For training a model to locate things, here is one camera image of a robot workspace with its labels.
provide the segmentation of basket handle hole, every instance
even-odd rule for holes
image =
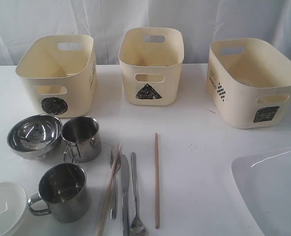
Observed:
[[[82,44],[81,43],[59,43],[58,48],[61,51],[81,51]]]
[[[230,56],[230,55],[240,55],[244,52],[244,47],[228,47],[222,48],[220,50],[220,55],[222,56]]]
[[[164,76],[159,74],[136,74],[135,78],[138,82],[143,83],[162,83]]]
[[[35,86],[34,91],[41,95],[48,94],[66,94],[67,88],[60,85],[54,86]]]
[[[144,42],[146,42],[146,43],[164,43],[165,37],[163,35],[145,35]]]
[[[283,95],[274,95],[274,96],[262,96],[256,100],[257,104],[269,104],[269,103],[278,103],[278,102],[285,102],[288,100],[290,95],[283,94]]]

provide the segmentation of chopstick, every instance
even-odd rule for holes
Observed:
[[[112,190],[112,184],[115,176],[115,170],[116,170],[116,165],[117,165],[117,157],[119,154],[119,144],[117,144],[116,149],[115,149],[115,157],[114,157],[114,164],[112,165],[112,173],[111,173],[111,178],[108,182],[108,186],[106,189],[106,194],[104,197],[104,203],[103,203],[103,208],[102,208],[102,213],[101,213],[101,218],[100,222],[97,228],[97,233],[96,236],[102,236],[104,232],[104,226],[105,226],[105,221],[106,221],[106,214],[107,214],[107,209],[110,203],[110,195],[111,195],[111,190]]]
[[[155,228],[160,228],[159,144],[155,133]]]

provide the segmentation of white curtain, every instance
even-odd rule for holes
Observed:
[[[170,27],[185,63],[207,62],[214,40],[254,37],[291,59],[291,0],[0,0],[0,65],[16,65],[46,35],[88,34],[98,64],[118,63],[125,33]]]

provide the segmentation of metal mug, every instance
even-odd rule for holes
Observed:
[[[38,193],[28,199],[29,211],[36,216],[52,214],[62,223],[80,219],[91,204],[86,181],[85,171],[76,164],[63,163],[52,167],[39,182]],[[48,208],[33,209],[32,205],[41,200]]]
[[[67,121],[61,131],[67,147],[63,161],[69,153],[71,163],[88,162],[101,152],[101,140],[98,133],[99,124],[91,117],[76,117]]]

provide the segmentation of plastic storage bin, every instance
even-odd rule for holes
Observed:
[[[16,73],[35,109],[57,117],[76,117],[91,107],[96,85],[93,38],[54,35],[37,40]]]
[[[163,38],[161,42],[152,39]],[[123,40],[119,62],[126,99],[136,105],[165,106],[176,99],[184,59],[179,31],[136,28]]]
[[[214,42],[206,90],[231,126],[275,125],[291,102],[291,61],[259,39]]]

